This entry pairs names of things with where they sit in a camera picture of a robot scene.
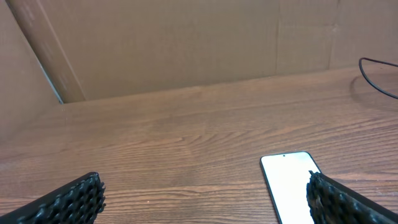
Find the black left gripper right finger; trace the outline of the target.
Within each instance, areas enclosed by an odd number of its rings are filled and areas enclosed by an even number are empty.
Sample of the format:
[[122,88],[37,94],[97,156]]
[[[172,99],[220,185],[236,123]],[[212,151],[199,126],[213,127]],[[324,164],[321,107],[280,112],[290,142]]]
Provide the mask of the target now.
[[310,172],[307,202],[315,224],[397,224],[397,214],[320,172]]

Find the Samsung Galaxy smartphone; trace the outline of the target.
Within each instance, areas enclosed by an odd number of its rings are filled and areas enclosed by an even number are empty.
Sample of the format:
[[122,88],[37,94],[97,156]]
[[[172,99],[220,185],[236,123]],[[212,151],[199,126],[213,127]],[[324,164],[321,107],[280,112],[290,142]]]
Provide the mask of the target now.
[[307,202],[311,172],[320,172],[305,151],[274,154],[260,161],[277,219],[281,224],[314,224]]

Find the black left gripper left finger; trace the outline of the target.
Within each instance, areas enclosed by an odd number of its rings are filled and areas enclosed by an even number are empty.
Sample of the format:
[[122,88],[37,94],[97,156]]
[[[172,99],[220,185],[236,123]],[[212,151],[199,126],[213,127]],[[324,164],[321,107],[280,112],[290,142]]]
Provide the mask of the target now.
[[1,224],[94,223],[106,204],[99,173],[89,172],[1,216]]

